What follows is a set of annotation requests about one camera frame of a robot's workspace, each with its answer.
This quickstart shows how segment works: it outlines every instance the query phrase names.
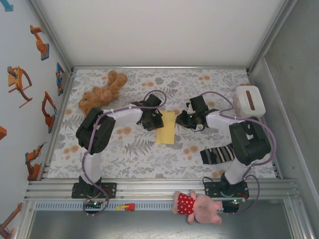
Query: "floral tablecloth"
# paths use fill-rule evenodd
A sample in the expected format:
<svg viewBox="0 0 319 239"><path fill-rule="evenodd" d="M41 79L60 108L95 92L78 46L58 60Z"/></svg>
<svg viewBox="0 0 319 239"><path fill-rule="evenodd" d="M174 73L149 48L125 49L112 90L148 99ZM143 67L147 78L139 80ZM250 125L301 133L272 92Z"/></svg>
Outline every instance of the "floral tablecloth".
<svg viewBox="0 0 319 239"><path fill-rule="evenodd" d="M51 159L49 178L77 178L80 175L85 150L79 147L75 137L84 119L78 102L85 91L105 85L108 72L76 72ZM189 98L212 90L232 99L236 87L248 83L245 69L120 69L118 72L127 74L128 82L120 90L120 97L104 109L121 108L133 101L141 101L146 93L159 89L167 95L167 103L161 110L174 111L176 116L187 109L185 103ZM219 96L207 94L204 98L210 108L221 110L229 107ZM148 132L141 125L130 123L113 130L109 145L102 153L102 175L104 178L152 179L219 177L232 162L206 165L199 152L229 143L230 138L218 129L192 132L176 124L175 144L156 144L156 131ZM252 173L261 178L275 177L271 163L254 168Z"/></svg>

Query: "teddy bear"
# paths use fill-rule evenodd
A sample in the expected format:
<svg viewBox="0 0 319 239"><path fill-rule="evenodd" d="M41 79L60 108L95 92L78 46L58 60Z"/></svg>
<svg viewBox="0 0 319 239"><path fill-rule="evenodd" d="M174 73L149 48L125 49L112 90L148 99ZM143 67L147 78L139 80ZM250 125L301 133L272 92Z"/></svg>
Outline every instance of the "teddy bear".
<svg viewBox="0 0 319 239"><path fill-rule="evenodd" d="M203 194L196 197L196 193L191 191L190 196L175 192L171 211L174 214L188 215L187 222L191 225L194 223L194 219L202 224L220 225L222 219L217 215L217 212L221 211L222 208L221 202L214 201Z"/></svg>
<svg viewBox="0 0 319 239"><path fill-rule="evenodd" d="M119 97L119 90L127 81L126 74L110 71L107 85L101 88L94 86L92 91L85 92L79 102L79 108L84 115L87 115L93 107L108 106L110 102Z"/></svg>

